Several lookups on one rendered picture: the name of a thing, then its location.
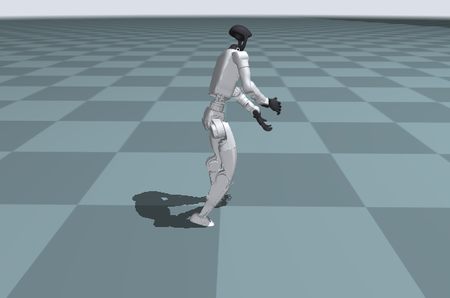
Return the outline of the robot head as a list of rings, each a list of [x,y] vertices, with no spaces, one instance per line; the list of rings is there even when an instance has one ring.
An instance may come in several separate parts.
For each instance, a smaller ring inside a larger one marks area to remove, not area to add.
[[[243,51],[245,48],[245,45],[247,43],[247,40],[249,37],[252,36],[251,32],[244,26],[242,25],[234,25],[230,30],[229,30],[229,34],[234,37],[235,39],[238,40],[238,45],[237,44],[232,44],[230,48],[228,49],[237,49],[238,51]],[[243,41],[243,45],[242,44]]]

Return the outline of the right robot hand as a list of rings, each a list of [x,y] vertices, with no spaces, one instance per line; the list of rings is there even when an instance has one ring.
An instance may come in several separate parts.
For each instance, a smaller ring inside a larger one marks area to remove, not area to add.
[[[277,112],[277,115],[281,113],[281,102],[277,101],[277,97],[275,98],[269,98],[269,105],[261,105],[266,108],[271,108],[273,111]]]

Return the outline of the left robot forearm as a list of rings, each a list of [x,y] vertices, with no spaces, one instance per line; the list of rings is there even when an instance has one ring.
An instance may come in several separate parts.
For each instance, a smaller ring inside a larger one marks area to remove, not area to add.
[[[244,94],[240,92],[240,95],[237,97],[234,97],[236,99],[237,103],[240,103],[247,111],[251,112],[253,115],[253,111],[257,110],[259,113],[259,108],[255,106],[250,100],[248,100]],[[254,115],[253,115],[254,116]]]

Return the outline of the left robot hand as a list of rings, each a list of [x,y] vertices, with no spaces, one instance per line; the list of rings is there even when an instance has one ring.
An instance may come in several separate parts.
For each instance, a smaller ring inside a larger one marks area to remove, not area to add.
[[[263,119],[261,117],[261,112],[258,113],[257,110],[254,110],[252,113],[254,115],[253,117],[256,118],[256,120],[258,121],[259,125],[262,126],[262,128],[265,131],[271,131],[272,130],[272,128],[273,128],[273,127],[271,127],[272,125],[267,125],[267,124],[264,123],[264,121],[266,122],[266,119]]]

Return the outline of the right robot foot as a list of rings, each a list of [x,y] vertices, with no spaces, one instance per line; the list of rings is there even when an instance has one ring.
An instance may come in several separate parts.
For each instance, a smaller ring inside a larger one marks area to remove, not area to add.
[[[202,216],[202,217],[204,217],[204,216]],[[203,226],[213,226],[214,225],[214,222],[208,216],[206,216],[205,219],[202,219],[201,216],[199,217],[199,213],[197,213],[197,212],[192,214],[192,216],[190,217],[190,221],[192,221],[193,223],[196,223],[196,224],[203,225]]]

